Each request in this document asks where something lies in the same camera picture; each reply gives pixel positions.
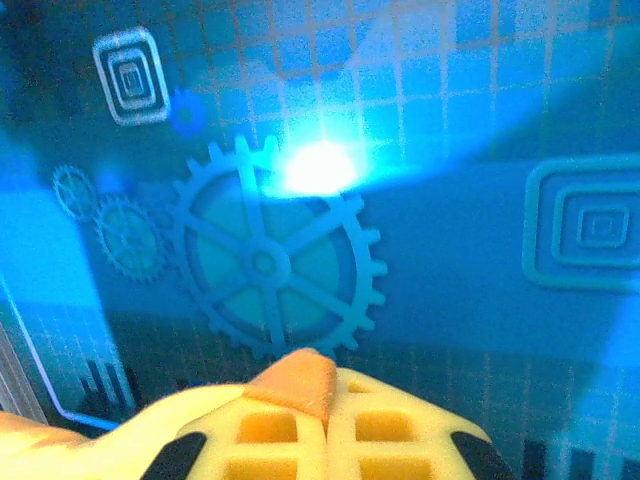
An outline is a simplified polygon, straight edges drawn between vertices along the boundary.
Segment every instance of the gear graphic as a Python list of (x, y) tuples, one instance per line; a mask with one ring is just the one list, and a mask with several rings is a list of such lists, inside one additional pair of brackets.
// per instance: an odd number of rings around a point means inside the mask
[(206, 125), (206, 110), (197, 95), (190, 90), (176, 89), (171, 97), (169, 123), (174, 132), (193, 137)]
[(98, 197), (89, 177), (73, 165), (63, 164), (53, 172), (53, 190), (63, 210), (77, 222), (88, 222), (98, 207)]
[(109, 262), (124, 276), (151, 282), (166, 265), (165, 242), (149, 214), (137, 203), (108, 196), (95, 216), (96, 233)]
[[(300, 347), (329, 356), (339, 346), (355, 350), (356, 330), (374, 328), (369, 307), (385, 302), (374, 278), (387, 274), (371, 258), (379, 232), (357, 218), (362, 198), (265, 198), (279, 170), (275, 137), (253, 152), (243, 137), (229, 154), (211, 143), (209, 157), (206, 165), (188, 161), (191, 178), (174, 182), (178, 199), (169, 213), (175, 264), (211, 331), (249, 347), (256, 359)], [(351, 260), (338, 258), (337, 245), (350, 247)]]

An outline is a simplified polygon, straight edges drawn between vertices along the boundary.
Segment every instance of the gear spoke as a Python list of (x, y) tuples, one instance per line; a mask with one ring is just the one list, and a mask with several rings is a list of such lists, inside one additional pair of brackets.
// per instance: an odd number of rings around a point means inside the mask
[(207, 305), (216, 305), (249, 284), (249, 280), (242, 270), (235, 272), (225, 279), (225, 281), (215, 288), (210, 289), (205, 294), (205, 303)]
[(73, 188), (71, 186), (69, 186), (69, 185), (65, 185), (64, 183), (60, 183), (58, 185), (58, 190), (63, 190), (65, 192), (69, 193), (69, 195), (73, 196)]
[(282, 246), (289, 255), (295, 255), (319, 238), (336, 230), (341, 224), (342, 215), (340, 212), (329, 210), (287, 238)]
[(282, 322), (282, 311), (280, 309), (278, 289), (264, 288), (262, 291), (262, 296), (264, 298), (271, 344), (278, 351), (282, 351), (286, 348), (287, 344), (284, 338), (284, 325)]
[(200, 235), (213, 240), (220, 246), (226, 248), (230, 252), (235, 253), (236, 255), (242, 252), (242, 245), (236, 238), (226, 232), (223, 232), (215, 225), (209, 222), (205, 222), (201, 218), (196, 217), (195, 215), (186, 215), (185, 225), (194, 232), (197, 232)]
[(238, 168), (238, 173), (240, 174), (240, 184), (242, 185), (245, 208), (247, 209), (249, 229), (253, 235), (264, 235), (264, 218), (259, 201), (260, 194), (254, 167), (252, 165), (242, 165)]
[(316, 287), (300, 275), (291, 275), (289, 286), (340, 317), (349, 318), (352, 314), (351, 305)]

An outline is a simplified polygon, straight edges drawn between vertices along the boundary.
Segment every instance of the yellow toy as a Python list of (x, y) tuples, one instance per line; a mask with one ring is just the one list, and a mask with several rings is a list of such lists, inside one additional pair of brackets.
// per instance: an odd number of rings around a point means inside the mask
[(515, 480), (475, 424), (298, 350), (166, 397), (95, 440), (0, 413), (0, 478)]

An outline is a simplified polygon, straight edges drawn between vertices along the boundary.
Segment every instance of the square spiral icon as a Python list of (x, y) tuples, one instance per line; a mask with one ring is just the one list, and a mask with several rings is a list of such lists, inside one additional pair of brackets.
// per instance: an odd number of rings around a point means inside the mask
[(168, 118), (170, 100), (156, 43), (144, 28), (115, 32), (93, 44), (109, 112), (118, 125)]
[(640, 292), (640, 157), (539, 165), (527, 181), (522, 262), (543, 286)]

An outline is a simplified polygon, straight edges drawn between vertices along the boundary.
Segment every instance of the blue background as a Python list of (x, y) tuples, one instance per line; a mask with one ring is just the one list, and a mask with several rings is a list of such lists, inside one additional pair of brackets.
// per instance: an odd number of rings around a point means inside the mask
[[(57, 204), (55, 167), (83, 169), (99, 194), (139, 199), (162, 224), (171, 182), (189, 178), (190, 157), (209, 160), (209, 142), (228, 152), (240, 134), (260, 149), (275, 135), (293, 148), (324, 132), (375, 174), (354, 193), (360, 223), (380, 231), (372, 256), (388, 265), (374, 281), (386, 296), (369, 311), (375, 330), (356, 334), (357, 352), (338, 349), (339, 362), (468, 416), (517, 472), (530, 440), (548, 444), (558, 478), (571, 449), (595, 455), (600, 478), (640, 461), (640, 272), (626, 269), (623, 286), (585, 277), (576, 288), (527, 278), (522, 266), (523, 255), (547, 255), (523, 251), (527, 179), (540, 162), (601, 159), (637, 172), (635, 2), (7, 6), (0, 273), (65, 408), (80, 408), (87, 360), (117, 365), (122, 378), (133, 368), (147, 401), (176, 379), (237, 380), (266, 363), (209, 331), (176, 293), (176, 272), (139, 285), (113, 269), (93, 225)], [(193, 138), (168, 122), (121, 128), (109, 115), (91, 45), (138, 25), (157, 43), (169, 92), (190, 89), (206, 111)], [(541, 209), (553, 199), (543, 200)], [(15, 311), (4, 310), (20, 345)]]

